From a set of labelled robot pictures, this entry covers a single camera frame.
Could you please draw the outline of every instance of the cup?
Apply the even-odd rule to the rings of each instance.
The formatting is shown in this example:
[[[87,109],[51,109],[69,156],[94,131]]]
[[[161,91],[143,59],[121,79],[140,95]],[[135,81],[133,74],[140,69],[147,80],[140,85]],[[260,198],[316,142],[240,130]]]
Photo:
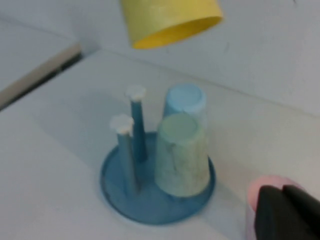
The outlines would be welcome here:
[[[166,117],[159,125],[155,182],[169,195],[192,197],[210,181],[206,135],[199,122],[186,113]]]
[[[163,117],[177,113],[191,115],[206,130],[208,128],[206,93],[193,83],[181,83],[171,87],[165,97]]]
[[[223,19],[216,0],[121,0],[132,47],[166,46]]]

